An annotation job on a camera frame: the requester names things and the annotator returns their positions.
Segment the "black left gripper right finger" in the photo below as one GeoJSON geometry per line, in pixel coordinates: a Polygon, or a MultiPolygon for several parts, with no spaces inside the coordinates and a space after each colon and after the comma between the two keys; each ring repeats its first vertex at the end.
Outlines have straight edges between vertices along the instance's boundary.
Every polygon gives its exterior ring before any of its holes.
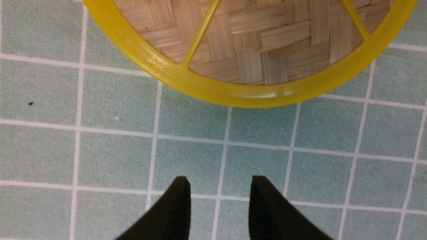
{"type": "Polygon", "coordinates": [[[330,240],[301,214],[265,176],[253,176],[250,191],[251,240],[330,240]]]}

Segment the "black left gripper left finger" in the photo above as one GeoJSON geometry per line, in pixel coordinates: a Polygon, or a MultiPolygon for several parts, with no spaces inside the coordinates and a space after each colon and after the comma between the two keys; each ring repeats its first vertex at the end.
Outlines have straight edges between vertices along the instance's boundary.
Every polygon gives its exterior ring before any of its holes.
{"type": "Polygon", "coordinates": [[[177,176],[154,206],[117,239],[188,240],[190,223],[190,183],[177,176]]]}

